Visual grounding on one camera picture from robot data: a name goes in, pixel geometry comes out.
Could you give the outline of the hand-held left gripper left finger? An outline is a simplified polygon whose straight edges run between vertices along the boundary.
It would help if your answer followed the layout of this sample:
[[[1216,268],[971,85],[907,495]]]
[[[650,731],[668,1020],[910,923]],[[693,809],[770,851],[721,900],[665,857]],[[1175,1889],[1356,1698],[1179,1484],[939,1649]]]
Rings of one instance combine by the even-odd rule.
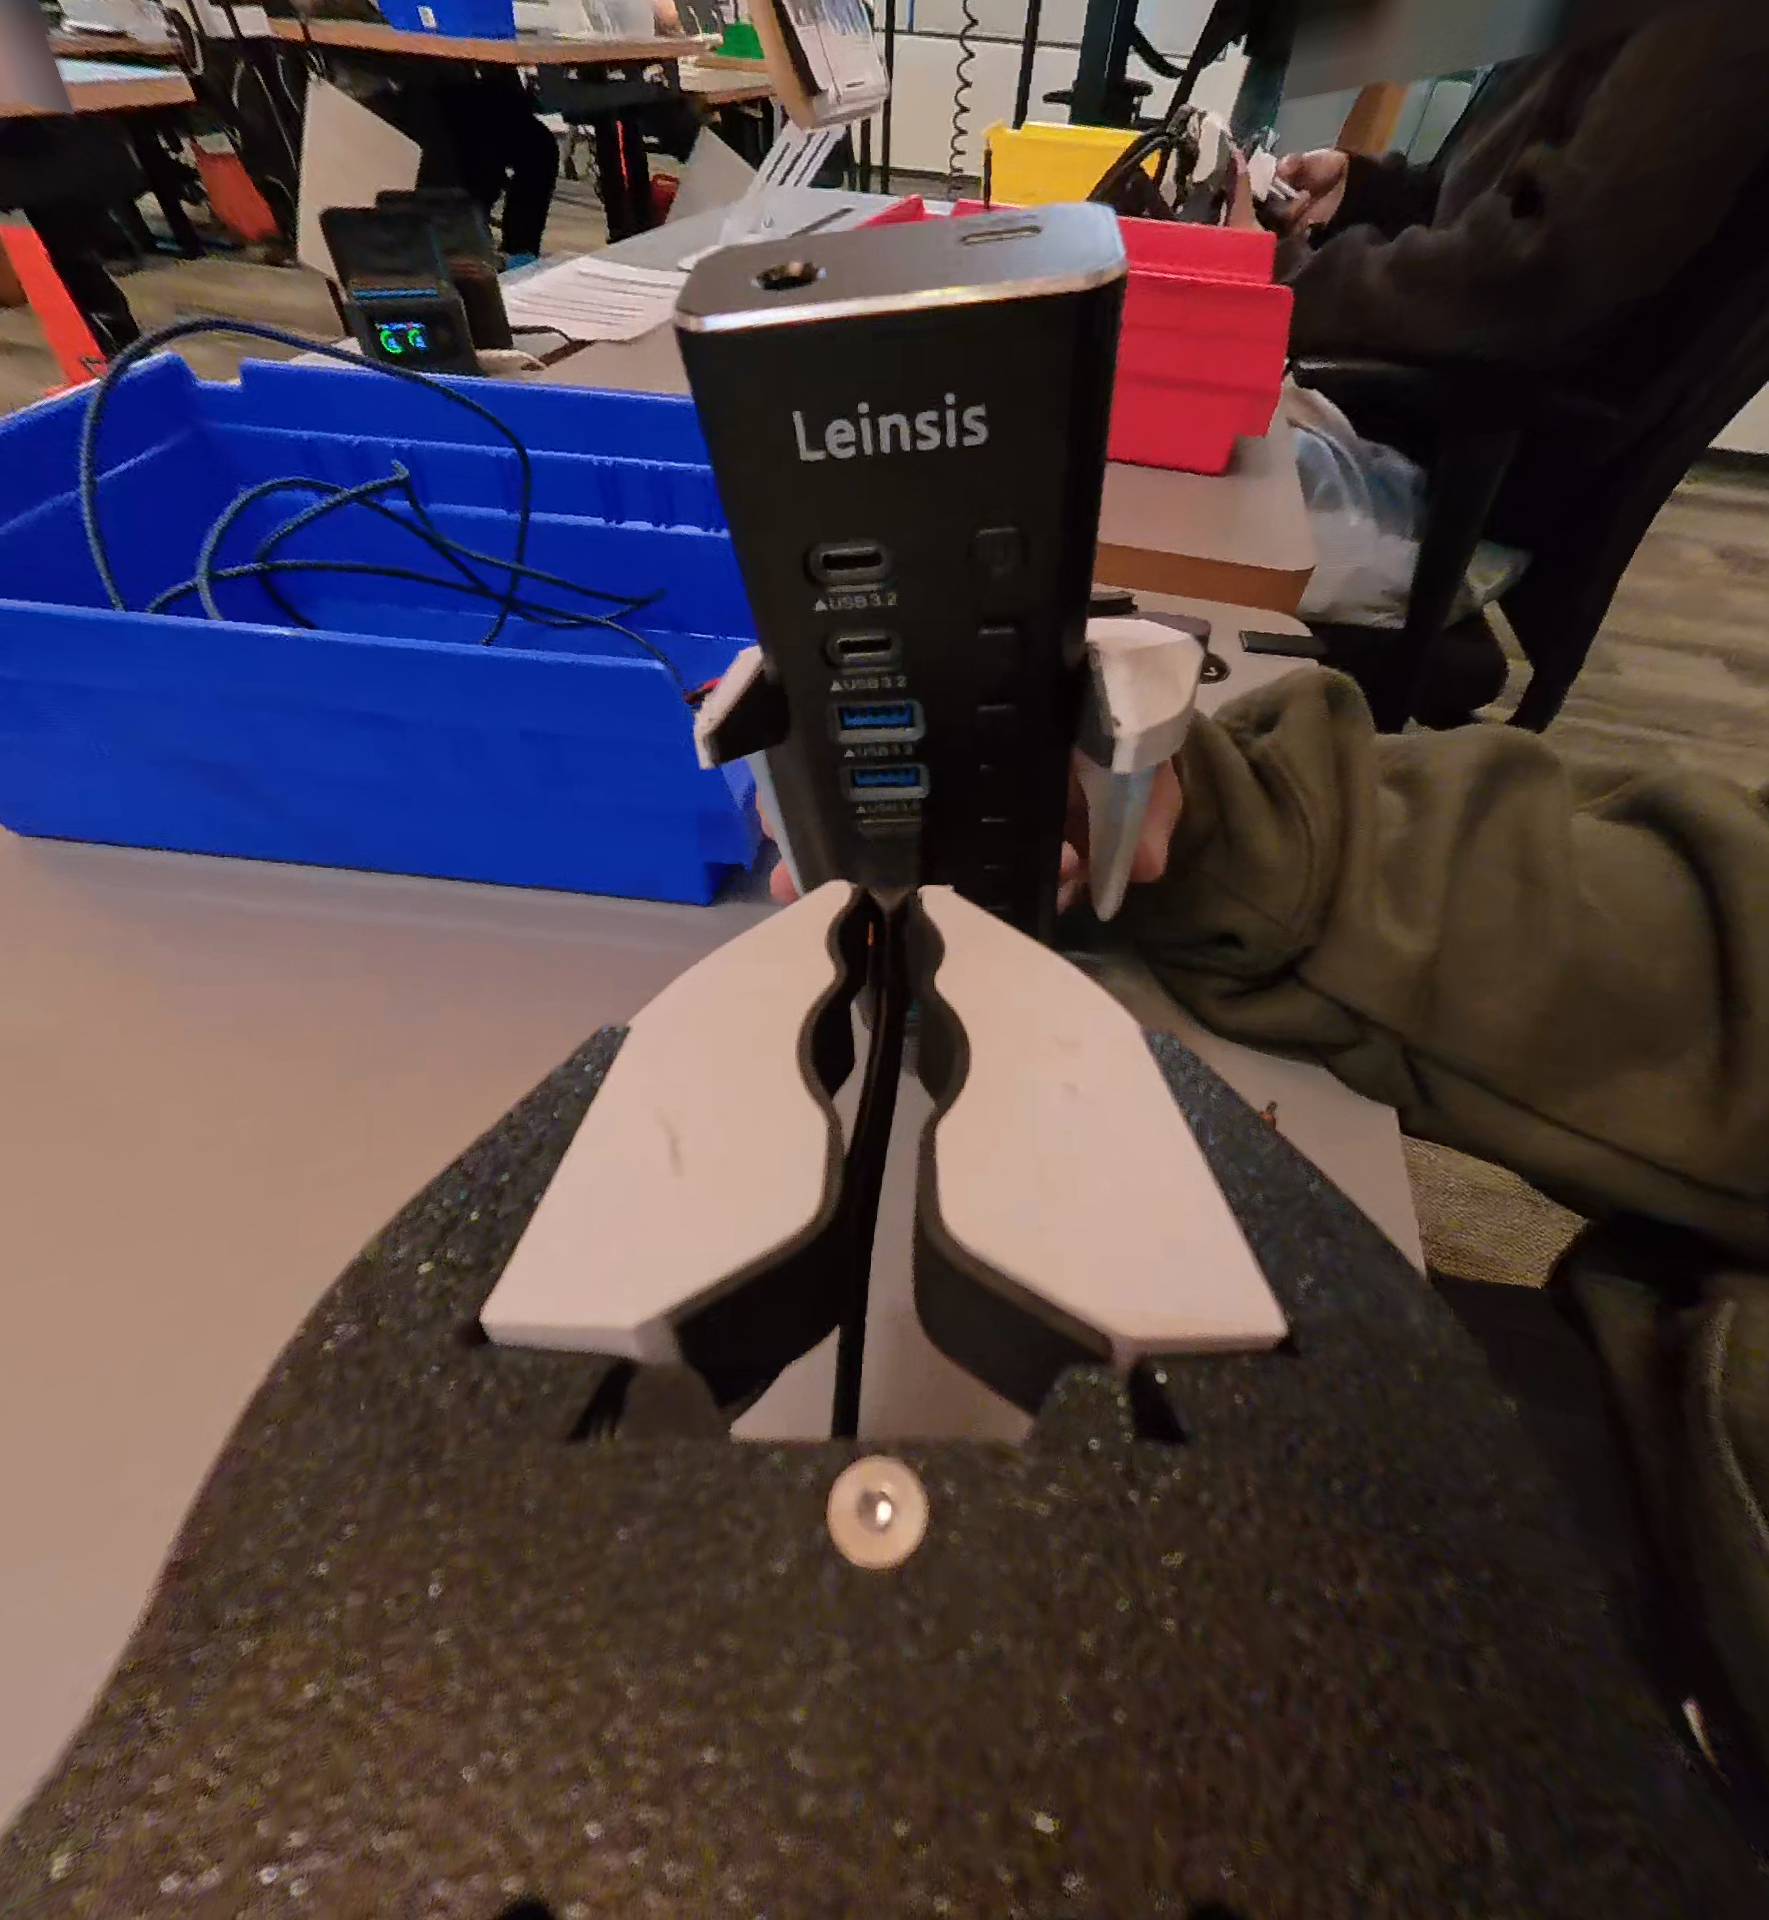
[[[632,1020],[481,1310],[494,1344],[682,1365],[728,1403],[835,1334],[864,959],[830,879]]]

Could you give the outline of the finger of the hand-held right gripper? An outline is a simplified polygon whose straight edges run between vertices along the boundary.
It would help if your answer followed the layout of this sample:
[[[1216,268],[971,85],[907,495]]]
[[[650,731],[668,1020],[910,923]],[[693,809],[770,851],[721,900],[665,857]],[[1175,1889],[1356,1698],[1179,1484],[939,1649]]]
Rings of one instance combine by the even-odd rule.
[[[760,644],[745,645],[705,691],[694,715],[694,750],[706,769],[749,772],[760,826],[778,840],[783,811],[770,756],[790,727],[790,708]]]
[[[1203,682],[1203,635],[1148,618],[1093,618],[1073,767],[1086,807],[1088,902],[1127,895],[1158,769],[1179,752]]]

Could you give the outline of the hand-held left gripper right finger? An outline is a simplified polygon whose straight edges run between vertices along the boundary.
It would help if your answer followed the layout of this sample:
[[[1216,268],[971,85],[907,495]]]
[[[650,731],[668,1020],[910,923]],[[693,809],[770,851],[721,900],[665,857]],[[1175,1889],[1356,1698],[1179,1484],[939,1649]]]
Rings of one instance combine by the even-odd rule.
[[[1144,1030],[955,887],[915,898],[915,1307],[1025,1414],[1071,1371],[1269,1354],[1286,1318]]]

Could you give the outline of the black USB hub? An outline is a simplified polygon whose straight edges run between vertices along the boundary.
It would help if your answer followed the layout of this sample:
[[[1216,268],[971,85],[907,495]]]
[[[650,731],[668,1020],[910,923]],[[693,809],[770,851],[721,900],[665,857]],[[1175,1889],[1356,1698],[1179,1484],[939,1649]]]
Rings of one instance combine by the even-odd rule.
[[[674,336],[755,644],[696,719],[802,891],[1051,941],[1129,259],[1102,203],[702,259]]]

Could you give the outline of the person's right forearm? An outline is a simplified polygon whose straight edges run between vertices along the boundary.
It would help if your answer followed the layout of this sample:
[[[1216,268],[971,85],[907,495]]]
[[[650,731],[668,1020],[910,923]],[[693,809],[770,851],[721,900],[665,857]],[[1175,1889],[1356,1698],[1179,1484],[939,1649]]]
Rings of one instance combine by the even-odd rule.
[[[1769,1266],[1769,782],[1382,734],[1326,668],[1197,715],[1175,782],[1119,928],[1194,1020]]]

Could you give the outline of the grey desk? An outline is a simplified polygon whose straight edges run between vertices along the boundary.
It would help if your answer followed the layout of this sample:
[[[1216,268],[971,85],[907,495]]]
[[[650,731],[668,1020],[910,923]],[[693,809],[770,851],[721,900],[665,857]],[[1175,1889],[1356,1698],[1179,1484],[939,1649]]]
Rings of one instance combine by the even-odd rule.
[[[763,905],[0,828],[0,1829],[344,1264]]]

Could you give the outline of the person's right hand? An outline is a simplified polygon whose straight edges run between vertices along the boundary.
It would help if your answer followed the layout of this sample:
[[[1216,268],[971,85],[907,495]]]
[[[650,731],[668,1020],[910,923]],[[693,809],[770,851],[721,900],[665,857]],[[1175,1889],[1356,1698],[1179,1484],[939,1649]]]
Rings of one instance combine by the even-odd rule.
[[[1073,772],[1066,779],[1066,817],[1057,884],[1059,914],[1068,911],[1088,895],[1088,800],[1083,788],[1083,769],[1086,766],[1088,759],[1084,756],[1073,756]],[[1142,817],[1136,824],[1131,866],[1127,868],[1127,877],[1114,887],[1119,900],[1129,887],[1148,886],[1164,876],[1183,811],[1185,794],[1179,761],[1167,758],[1151,776]]]

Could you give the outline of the clear plastic bag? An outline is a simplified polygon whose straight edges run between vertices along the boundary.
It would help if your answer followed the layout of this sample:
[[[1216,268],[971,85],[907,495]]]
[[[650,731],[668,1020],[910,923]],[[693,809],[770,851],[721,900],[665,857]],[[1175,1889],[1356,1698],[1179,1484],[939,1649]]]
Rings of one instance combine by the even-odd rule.
[[[1298,604],[1307,624],[1402,627],[1429,522],[1426,469],[1358,431],[1326,396],[1280,393],[1315,566]]]

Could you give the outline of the red plastic bin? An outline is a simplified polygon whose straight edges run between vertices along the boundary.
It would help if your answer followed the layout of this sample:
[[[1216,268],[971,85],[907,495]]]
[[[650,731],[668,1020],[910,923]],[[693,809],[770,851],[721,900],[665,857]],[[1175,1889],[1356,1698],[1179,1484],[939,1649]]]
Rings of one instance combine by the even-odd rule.
[[[852,259],[828,270],[844,295],[900,293],[942,276],[976,243],[997,271],[1025,228],[1046,242],[1095,233],[1102,203],[956,203],[934,214],[905,200],[839,233]],[[1280,399],[1293,298],[1275,242],[1255,228],[1209,228],[1112,215],[1124,256],[1121,326],[1108,403],[1114,463],[1218,476],[1232,445],[1262,435]],[[946,457],[992,441],[995,405],[960,389],[936,397],[859,396],[824,403],[795,428],[798,457],[855,461]]]

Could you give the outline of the blue plastic bin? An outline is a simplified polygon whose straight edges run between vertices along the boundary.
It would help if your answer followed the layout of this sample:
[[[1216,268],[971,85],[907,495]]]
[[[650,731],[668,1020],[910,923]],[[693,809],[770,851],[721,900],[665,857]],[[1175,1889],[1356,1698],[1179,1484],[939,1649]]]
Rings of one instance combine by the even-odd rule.
[[[161,354],[0,417],[0,826],[706,904],[753,619],[687,396]]]

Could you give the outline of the white paper sheets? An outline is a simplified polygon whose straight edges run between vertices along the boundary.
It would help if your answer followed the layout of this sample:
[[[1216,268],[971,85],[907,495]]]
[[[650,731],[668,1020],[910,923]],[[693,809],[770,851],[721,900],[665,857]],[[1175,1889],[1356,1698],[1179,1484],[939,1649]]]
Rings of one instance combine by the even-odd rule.
[[[501,281],[513,329],[544,329],[572,343],[626,343],[668,323],[689,277],[682,265],[638,265],[596,252]]]

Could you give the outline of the black power bank lit display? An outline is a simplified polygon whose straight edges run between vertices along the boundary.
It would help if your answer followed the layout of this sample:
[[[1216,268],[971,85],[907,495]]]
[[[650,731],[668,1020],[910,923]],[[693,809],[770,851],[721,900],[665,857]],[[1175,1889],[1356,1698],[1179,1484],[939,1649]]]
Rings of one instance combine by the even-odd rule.
[[[326,206],[319,226],[344,323],[367,358],[407,371],[482,371],[465,298],[424,212]]]

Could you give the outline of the black office chair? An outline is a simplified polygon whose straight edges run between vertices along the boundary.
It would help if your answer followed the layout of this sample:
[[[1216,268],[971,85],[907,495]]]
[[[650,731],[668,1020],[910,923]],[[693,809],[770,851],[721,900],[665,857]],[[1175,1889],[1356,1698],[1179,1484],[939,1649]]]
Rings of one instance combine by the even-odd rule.
[[[1502,598],[1529,666],[1514,724],[1543,731],[1659,508],[1769,381],[1769,226],[1738,214],[1565,367],[1322,354],[1293,371],[1373,437],[1412,444],[1429,479],[1407,611],[1385,630],[1318,624],[1322,659],[1363,687],[1380,731],[1465,724],[1496,683],[1454,605],[1477,544],[1505,542],[1528,552]]]

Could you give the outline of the yellow plastic bin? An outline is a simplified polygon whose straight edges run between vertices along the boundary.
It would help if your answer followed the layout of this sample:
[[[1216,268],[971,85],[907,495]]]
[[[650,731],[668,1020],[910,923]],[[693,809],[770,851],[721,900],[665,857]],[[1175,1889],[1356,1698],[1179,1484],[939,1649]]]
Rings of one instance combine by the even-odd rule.
[[[987,134],[980,202],[1029,207],[1088,202],[1121,217],[1179,214],[1200,162],[1200,119],[1144,129],[1026,121]]]

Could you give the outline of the white folded panel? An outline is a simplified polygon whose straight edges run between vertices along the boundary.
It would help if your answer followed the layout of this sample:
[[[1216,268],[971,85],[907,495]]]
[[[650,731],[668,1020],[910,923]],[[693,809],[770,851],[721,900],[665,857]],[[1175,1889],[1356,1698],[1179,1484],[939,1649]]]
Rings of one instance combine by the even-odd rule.
[[[332,207],[368,207],[382,190],[415,190],[421,146],[329,77],[311,76],[299,162],[296,256],[337,280],[321,229]]]

